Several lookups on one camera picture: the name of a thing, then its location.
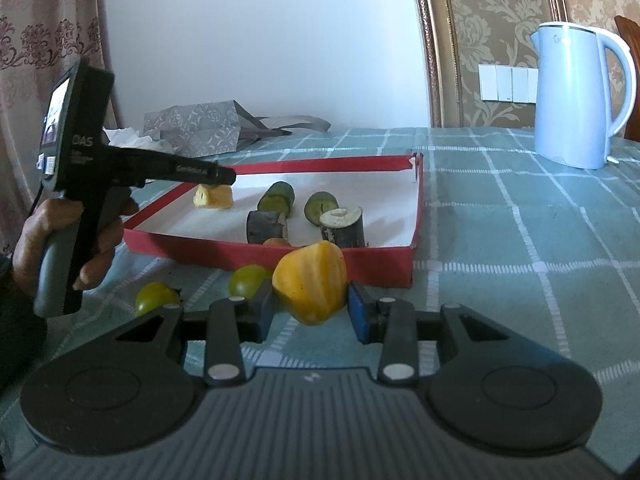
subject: wooden chair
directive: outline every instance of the wooden chair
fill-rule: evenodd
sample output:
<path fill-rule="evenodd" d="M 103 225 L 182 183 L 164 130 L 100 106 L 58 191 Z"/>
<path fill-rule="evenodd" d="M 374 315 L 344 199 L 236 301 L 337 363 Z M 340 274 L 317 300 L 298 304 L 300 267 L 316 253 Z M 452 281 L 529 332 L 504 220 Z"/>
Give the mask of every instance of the wooden chair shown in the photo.
<path fill-rule="evenodd" d="M 616 16 L 616 25 L 620 38 L 631 49 L 631 57 L 636 64 L 636 75 L 640 81 L 640 25 L 624 16 Z M 640 92 L 636 92 L 636 104 L 625 127 L 625 139 L 640 142 Z"/>

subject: white switch panel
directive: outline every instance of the white switch panel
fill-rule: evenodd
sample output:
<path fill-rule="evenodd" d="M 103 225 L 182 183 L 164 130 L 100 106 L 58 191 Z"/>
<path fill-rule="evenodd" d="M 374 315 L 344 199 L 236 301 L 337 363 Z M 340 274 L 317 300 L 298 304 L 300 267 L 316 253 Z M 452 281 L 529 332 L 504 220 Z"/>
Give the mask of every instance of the white switch panel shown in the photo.
<path fill-rule="evenodd" d="M 525 66 L 511 67 L 511 83 L 514 103 L 529 102 L 529 69 Z"/>
<path fill-rule="evenodd" d="M 529 83 L 529 99 L 527 103 L 535 103 L 536 96 L 538 94 L 538 69 L 528 68 L 528 83 Z"/>
<path fill-rule="evenodd" d="M 497 65 L 495 76 L 498 81 L 498 101 L 513 101 L 513 83 L 511 81 L 511 67 Z"/>
<path fill-rule="evenodd" d="M 498 84 L 495 65 L 478 65 L 480 76 L 480 98 L 482 101 L 498 100 Z"/>

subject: dark sleeve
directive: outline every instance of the dark sleeve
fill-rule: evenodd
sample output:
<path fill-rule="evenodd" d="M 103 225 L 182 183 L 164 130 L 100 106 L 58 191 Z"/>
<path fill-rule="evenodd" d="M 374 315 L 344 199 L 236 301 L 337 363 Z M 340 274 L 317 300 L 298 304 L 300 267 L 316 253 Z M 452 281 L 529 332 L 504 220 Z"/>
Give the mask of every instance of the dark sleeve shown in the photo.
<path fill-rule="evenodd" d="M 47 321 L 33 313 L 33 302 L 14 283 L 9 259 L 0 256 L 0 393 L 38 355 Z"/>

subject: light blue kettle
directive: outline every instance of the light blue kettle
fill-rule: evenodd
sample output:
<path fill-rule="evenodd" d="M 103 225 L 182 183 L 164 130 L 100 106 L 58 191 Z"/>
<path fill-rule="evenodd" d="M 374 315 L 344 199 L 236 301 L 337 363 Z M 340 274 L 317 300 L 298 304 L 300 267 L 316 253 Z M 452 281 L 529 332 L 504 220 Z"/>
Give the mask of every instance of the light blue kettle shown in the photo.
<path fill-rule="evenodd" d="M 608 30 L 566 22 L 542 23 L 531 42 L 540 56 L 536 152 L 574 168 L 603 167 L 610 139 L 624 127 L 636 101 L 636 67 L 628 45 Z M 625 99 L 615 120 L 606 49 L 625 73 Z"/>

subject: device screen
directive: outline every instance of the device screen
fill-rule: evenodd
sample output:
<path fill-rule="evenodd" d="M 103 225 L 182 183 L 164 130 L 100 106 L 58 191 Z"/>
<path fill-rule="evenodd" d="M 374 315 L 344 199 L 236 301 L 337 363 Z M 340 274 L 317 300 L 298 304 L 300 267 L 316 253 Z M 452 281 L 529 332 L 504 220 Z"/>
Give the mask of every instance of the device screen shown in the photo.
<path fill-rule="evenodd" d="M 51 96 L 47 121 L 42 133 L 41 145 L 52 144 L 58 140 L 58 125 L 60 124 L 60 112 L 65 103 L 66 90 L 69 86 L 69 79 L 56 88 Z"/>

